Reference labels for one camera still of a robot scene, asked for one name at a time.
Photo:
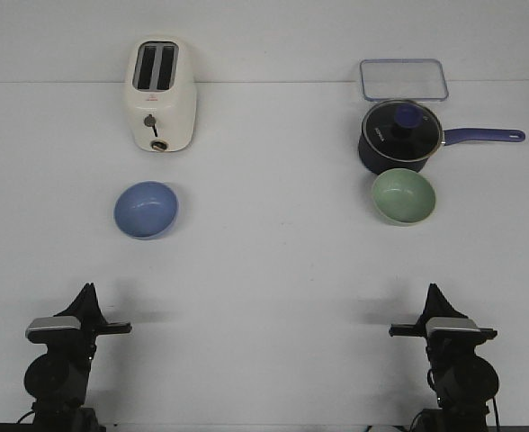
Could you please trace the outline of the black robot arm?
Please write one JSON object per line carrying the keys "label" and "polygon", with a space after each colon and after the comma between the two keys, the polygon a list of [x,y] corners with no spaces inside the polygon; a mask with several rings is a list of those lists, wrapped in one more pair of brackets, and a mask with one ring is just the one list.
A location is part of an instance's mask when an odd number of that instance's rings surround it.
{"label": "black robot arm", "polygon": [[498,393],[499,378],[476,347],[498,332],[482,328],[448,302],[437,284],[429,284],[423,311],[414,324],[392,324],[392,337],[423,338],[428,386],[437,407],[420,410],[411,431],[487,431],[488,402]]}
{"label": "black robot arm", "polygon": [[86,283],[63,311],[34,319],[25,330],[33,344],[47,352],[27,368],[23,384],[34,398],[36,431],[104,431],[93,408],[86,407],[96,339],[128,334],[129,322],[109,322],[99,306],[93,283]]}

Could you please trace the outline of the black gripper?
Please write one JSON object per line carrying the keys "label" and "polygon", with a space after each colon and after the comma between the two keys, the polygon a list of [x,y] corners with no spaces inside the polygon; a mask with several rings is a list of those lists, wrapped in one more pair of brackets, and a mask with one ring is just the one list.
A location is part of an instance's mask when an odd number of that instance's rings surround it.
{"label": "black gripper", "polygon": [[448,302],[443,292],[435,283],[428,286],[425,306],[418,318],[418,322],[425,324],[391,324],[389,334],[392,337],[424,338],[432,349],[474,349],[489,340],[493,340],[498,332],[493,328],[480,328],[480,333],[464,334],[439,332],[432,337],[426,336],[426,323],[433,317],[467,319],[468,316],[457,311]]}
{"label": "black gripper", "polygon": [[[88,316],[81,317],[84,310],[85,298],[88,294]],[[93,346],[96,338],[106,335],[128,334],[132,331],[130,322],[108,322],[99,305],[94,283],[86,283],[76,298],[55,317],[74,316],[80,317],[80,336],[77,346]]]}

